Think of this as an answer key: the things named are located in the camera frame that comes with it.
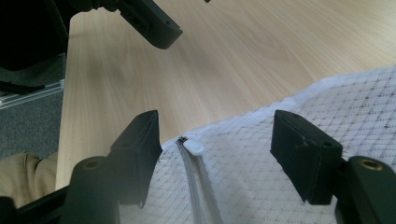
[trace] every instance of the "light wood tabletop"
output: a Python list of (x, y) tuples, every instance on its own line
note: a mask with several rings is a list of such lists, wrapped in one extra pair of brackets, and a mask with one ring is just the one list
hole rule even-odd
[(57, 189), (138, 114), (158, 109), (161, 142), (281, 100), (324, 77), (396, 60), (396, 1), (167, 0), (181, 27), (150, 45), (119, 12), (71, 20)]

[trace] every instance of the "black bracket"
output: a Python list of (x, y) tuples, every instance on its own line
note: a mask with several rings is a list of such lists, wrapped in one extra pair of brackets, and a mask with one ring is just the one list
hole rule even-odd
[(151, 45), (159, 49), (168, 49), (183, 33), (180, 27), (151, 0), (120, 0), (116, 6), (121, 16)]
[(394, 223), (396, 174), (371, 158), (344, 161), (342, 149), (303, 117), (276, 111), (271, 153), (303, 201), (330, 204), (334, 195), (338, 223)]
[(107, 157), (75, 166), (68, 187), (19, 209), (11, 199), (0, 198), (0, 223), (120, 223), (120, 203), (144, 206), (162, 151), (158, 112), (140, 114)]

